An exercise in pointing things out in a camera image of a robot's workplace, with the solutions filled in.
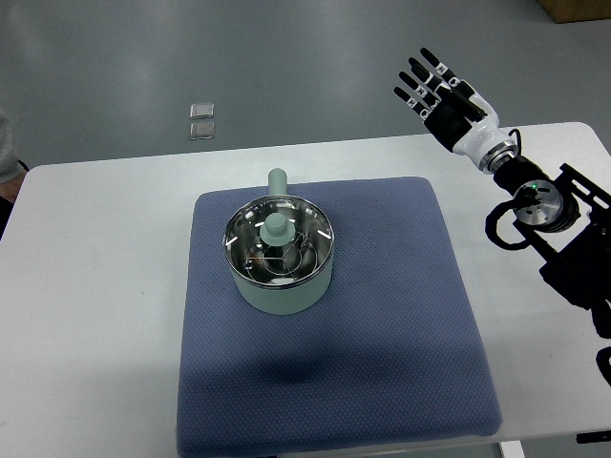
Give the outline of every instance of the blue mat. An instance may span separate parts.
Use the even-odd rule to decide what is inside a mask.
[[[196,203],[180,456],[493,435],[495,390],[431,185],[418,177],[289,185],[325,210],[336,234],[329,289],[289,316],[240,296],[221,247],[235,210],[266,192],[220,191]]]

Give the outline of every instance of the robotic hand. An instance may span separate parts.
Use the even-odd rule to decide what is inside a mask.
[[[399,77],[413,95],[399,87],[394,92],[424,120],[439,143],[467,156],[484,174],[494,174],[495,183],[512,196],[486,218],[486,235],[506,250],[533,246],[546,260],[539,269],[543,279],[571,304],[591,310],[599,335],[611,339],[611,196],[567,164],[555,180],[550,179],[521,155],[517,129],[508,135],[501,132],[495,110],[469,83],[429,50],[423,48],[421,54],[432,72],[410,58],[411,72],[420,82],[401,72]],[[576,197],[592,208],[590,223],[557,252],[538,233],[571,227],[580,217]],[[498,220],[509,210],[514,211],[514,227],[524,237],[519,243],[506,242],[496,231]],[[602,352],[611,355],[611,347]],[[611,385],[609,358],[598,357],[597,362]]]

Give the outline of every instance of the mint green pot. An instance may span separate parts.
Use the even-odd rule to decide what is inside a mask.
[[[269,172],[269,196],[229,220],[223,249],[242,296],[274,315],[306,310],[331,281],[335,238],[314,203],[286,193],[286,172]]]

